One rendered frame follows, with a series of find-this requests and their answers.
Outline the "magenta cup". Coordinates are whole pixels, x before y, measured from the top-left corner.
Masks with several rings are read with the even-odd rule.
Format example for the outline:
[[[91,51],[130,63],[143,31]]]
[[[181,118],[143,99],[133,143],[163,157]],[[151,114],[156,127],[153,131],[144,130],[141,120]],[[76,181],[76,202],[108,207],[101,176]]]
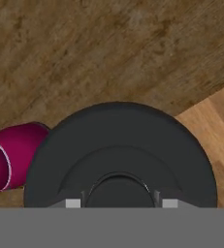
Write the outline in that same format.
[[[30,122],[0,131],[0,192],[22,186],[32,158],[49,127]]]

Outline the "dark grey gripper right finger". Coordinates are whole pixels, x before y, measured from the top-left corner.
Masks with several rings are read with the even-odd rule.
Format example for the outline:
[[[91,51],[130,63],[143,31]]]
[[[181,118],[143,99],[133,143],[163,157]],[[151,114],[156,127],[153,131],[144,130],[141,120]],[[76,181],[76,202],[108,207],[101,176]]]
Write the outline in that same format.
[[[198,205],[191,201],[181,191],[171,188],[161,188],[154,191],[155,205],[161,208],[194,208]]]

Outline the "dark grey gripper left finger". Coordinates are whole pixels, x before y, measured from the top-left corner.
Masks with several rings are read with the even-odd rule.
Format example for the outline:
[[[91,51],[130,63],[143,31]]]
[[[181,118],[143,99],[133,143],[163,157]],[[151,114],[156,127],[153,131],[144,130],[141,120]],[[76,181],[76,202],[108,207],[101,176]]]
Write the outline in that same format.
[[[50,202],[49,207],[55,208],[81,208],[84,204],[85,192],[64,190]]]

